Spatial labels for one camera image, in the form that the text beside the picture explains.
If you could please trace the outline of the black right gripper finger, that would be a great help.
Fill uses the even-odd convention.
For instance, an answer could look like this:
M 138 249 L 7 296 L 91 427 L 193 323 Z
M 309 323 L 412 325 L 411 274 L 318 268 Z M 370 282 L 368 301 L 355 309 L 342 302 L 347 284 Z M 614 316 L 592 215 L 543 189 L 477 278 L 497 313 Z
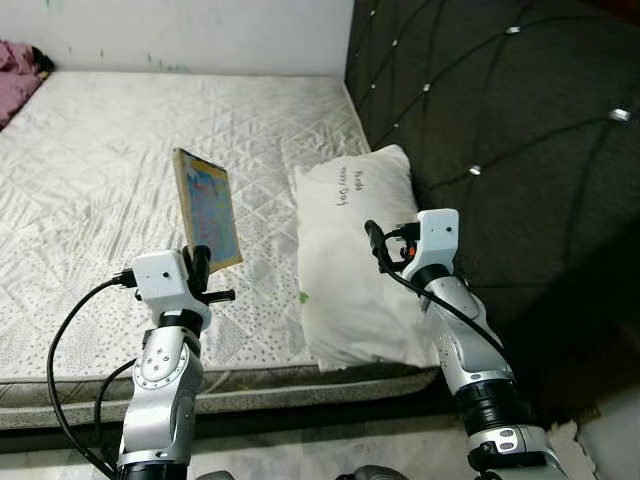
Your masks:
M 369 237 L 371 255 L 375 257 L 379 273 L 392 273 L 393 264 L 387 250 L 387 234 L 374 220 L 366 220 L 364 229 Z

